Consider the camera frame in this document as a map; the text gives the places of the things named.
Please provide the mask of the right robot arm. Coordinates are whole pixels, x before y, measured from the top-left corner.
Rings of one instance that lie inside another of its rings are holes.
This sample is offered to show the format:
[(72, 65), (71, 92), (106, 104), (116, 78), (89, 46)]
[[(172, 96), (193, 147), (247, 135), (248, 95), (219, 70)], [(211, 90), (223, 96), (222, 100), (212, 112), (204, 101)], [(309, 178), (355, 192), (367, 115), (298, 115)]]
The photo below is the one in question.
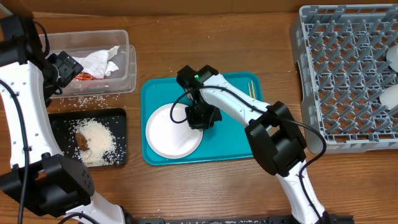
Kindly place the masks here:
[(228, 114), (243, 126), (257, 163), (279, 179), (293, 218), (298, 223), (330, 222), (308, 177), (311, 162), (306, 160), (307, 142), (300, 128), (322, 137), (317, 130), (295, 121), (282, 102), (270, 105), (245, 94), (209, 65), (199, 71), (183, 67), (177, 83), (193, 103), (185, 108), (184, 119), (192, 129), (209, 129), (222, 120), (222, 112)]

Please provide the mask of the large white plate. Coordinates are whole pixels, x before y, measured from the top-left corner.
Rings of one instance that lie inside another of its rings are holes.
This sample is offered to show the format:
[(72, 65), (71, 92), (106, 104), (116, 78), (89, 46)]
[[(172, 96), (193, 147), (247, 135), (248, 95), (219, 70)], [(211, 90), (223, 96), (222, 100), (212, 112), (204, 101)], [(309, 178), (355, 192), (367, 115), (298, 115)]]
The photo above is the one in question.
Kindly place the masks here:
[(192, 129), (187, 121), (185, 108), (181, 103), (171, 103), (156, 109), (146, 124), (146, 139), (150, 148), (167, 159), (180, 159), (193, 153), (201, 143), (203, 133)]

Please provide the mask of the red sauce packet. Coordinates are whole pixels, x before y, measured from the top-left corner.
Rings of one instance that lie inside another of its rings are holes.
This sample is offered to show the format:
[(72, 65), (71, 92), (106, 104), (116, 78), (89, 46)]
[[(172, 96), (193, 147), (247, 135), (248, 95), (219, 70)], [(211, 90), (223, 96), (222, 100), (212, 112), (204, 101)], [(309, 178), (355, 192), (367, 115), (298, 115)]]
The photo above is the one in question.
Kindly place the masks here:
[(73, 81), (90, 81), (90, 80), (99, 80), (99, 78), (96, 78), (89, 73), (86, 72), (80, 72), (74, 79)]

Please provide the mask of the white cup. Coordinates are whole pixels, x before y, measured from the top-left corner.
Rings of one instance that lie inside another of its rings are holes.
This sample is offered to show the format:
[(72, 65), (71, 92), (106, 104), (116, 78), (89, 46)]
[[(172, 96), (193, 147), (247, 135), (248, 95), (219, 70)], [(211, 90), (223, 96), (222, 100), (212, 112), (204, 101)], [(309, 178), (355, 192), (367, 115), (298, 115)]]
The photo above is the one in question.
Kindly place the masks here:
[(380, 95), (379, 100), (381, 105), (386, 106), (388, 110), (397, 107), (398, 104), (398, 85), (393, 85), (386, 88)]

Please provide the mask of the pile of rice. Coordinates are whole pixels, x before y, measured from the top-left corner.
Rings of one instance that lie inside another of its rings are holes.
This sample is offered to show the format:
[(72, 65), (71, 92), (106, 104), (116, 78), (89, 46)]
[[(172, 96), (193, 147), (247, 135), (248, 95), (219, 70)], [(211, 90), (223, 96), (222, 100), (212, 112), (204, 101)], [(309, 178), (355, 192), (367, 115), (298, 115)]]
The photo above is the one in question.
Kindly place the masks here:
[[(75, 119), (68, 122), (72, 142), (68, 149), (73, 149), (73, 158), (78, 159), (87, 167), (115, 166), (124, 162), (126, 153), (121, 148), (120, 140), (108, 126), (94, 118)], [(75, 134), (82, 133), (88, 141), (89, 149), (82, 151), (76, 143)]]

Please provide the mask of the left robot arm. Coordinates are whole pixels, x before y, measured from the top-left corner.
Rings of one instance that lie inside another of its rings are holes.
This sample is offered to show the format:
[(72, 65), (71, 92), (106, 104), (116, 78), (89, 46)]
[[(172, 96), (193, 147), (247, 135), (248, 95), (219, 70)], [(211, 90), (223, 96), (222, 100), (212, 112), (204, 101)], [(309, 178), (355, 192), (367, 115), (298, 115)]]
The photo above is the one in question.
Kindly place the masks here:
[(11, 170), (1, 190), (19, 211), (65, 222), (131, 223), (119, 205), (96, 192), (88, 168), (60, 150), (49, 121), (52, 95), (61, 94), (83, 67), (41, 43), (40, 23), (17, 14), (1, 19), (1, 98), (11, 139)]

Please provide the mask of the brown food scrap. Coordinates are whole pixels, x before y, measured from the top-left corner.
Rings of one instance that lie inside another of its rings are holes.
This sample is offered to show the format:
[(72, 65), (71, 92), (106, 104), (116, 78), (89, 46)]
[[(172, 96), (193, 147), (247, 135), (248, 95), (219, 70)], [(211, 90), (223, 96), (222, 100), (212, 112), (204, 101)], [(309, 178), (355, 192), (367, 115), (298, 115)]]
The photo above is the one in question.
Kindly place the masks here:
[(78, 147), (82, 150), (82, 151), (87, 151), (89, 149), (88, 147), (88, 141), (86, 140), (86, 138), (84, 137), (84, 135), (82, 135), (82, 133), (77, 132), (75, 134), (75, 138), (76, 138), (76, 143), (78, 144)]

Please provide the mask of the white napkin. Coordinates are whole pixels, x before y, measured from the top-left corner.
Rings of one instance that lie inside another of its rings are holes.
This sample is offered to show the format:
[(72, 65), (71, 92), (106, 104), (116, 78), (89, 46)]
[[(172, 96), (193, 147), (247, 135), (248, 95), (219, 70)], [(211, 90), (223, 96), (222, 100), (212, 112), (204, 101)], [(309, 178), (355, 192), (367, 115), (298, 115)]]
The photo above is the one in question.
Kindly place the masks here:
[(111, 59), (117, 55), (119, 46), (115, 46), (109, 50), (99, 50), (90, 53), (86, 57), (73, 57), (78, 63), (83, 66), (83, 71), (90, 75), (99, 78), (99, 80), (105, 79), (110, 76), (111, 72), (119, 70), (119, 67), (111, 61)]

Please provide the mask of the grey saucer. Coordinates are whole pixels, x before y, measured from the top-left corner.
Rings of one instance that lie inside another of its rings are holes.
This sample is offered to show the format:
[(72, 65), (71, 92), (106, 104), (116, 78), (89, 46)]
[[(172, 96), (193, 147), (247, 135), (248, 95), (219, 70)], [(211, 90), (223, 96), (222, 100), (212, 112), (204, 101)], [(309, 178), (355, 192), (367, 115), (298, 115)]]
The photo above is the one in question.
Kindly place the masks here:
[(389, 66), (395, 71), (398, 72), (398, 45), (391, 47), (386, 53), (386, 60), (391, 63)]

